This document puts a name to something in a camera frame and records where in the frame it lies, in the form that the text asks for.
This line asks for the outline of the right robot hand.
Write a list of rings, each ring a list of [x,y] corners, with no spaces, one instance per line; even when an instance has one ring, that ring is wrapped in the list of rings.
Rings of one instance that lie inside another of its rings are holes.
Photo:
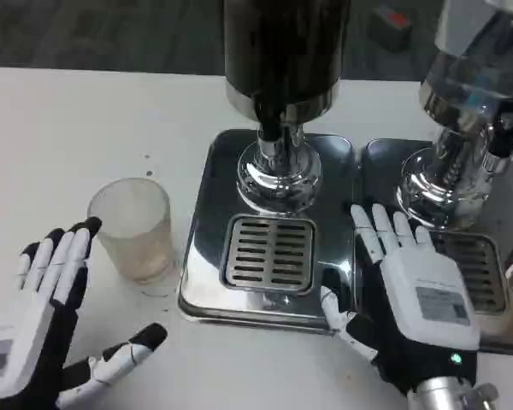
[[[475,386],[481,330],[457,263],[405,214],[351,205],[362,306],[337,271],[324,273],[320,302],[329,329],[405,396],[445,379]]]

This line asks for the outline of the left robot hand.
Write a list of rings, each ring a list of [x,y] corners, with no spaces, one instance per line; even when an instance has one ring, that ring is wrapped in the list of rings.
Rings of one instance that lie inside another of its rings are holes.
[[[152,323],[122,343],[66,363],[102,221],[52,230],[19,255],[11,299],[0,297],[0,409],[70,409],[99,397],[147,360],[168,332]]]

